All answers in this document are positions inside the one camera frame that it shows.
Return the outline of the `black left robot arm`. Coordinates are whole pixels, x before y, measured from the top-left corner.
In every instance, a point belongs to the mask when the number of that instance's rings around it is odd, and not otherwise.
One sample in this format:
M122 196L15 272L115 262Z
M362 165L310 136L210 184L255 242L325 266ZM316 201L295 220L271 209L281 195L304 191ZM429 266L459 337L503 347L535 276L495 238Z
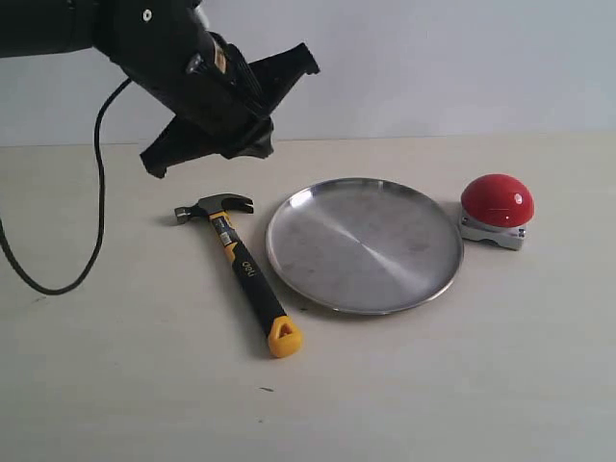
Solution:
M249 63L209 27L202 1L4 1L4 58L94 48L170 109L174 118L141 154L162 178L212 154L267 158L271 115L297 81L320 68L298 46Z

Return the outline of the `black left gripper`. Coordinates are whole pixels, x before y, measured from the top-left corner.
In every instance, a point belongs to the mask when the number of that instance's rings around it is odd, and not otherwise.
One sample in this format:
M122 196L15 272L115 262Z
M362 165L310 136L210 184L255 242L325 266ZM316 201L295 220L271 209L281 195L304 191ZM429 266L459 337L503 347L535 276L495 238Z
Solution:
M174 114L141 154L157 178L212 154L266 159L272 113L302 76L320 71L303 43L247 62L208 28L201 1L102 1L93 43Z

